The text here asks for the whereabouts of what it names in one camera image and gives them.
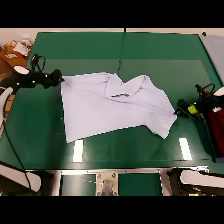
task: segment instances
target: white shirt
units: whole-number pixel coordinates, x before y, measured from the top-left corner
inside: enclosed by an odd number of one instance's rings
[[[166,138],[176,120],[163,90],[140,75],[123,83],[117,74],[63,76],[61,94],[67,142],[146,125]]]

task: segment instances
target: metal bracket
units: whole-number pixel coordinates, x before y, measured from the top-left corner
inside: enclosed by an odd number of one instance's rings
[[[96,196],[118,196],[118,173],[96,174]]]

